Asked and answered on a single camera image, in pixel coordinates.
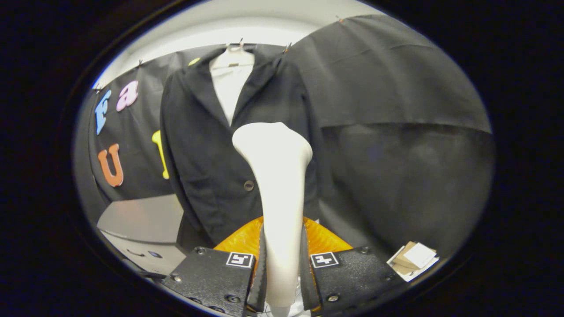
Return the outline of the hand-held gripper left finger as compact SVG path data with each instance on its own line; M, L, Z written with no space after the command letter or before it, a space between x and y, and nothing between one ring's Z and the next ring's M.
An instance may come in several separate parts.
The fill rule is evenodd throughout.
M195 247L161 280L167 290L232 317L264 311L266 247L263 218L236 230L214 248Z

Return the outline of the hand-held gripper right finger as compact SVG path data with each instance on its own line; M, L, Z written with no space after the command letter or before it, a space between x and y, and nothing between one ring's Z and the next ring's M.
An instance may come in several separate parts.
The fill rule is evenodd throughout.
M371 246L352 247L303 219L301 295L312 314L352 314L399 297L408 283Z

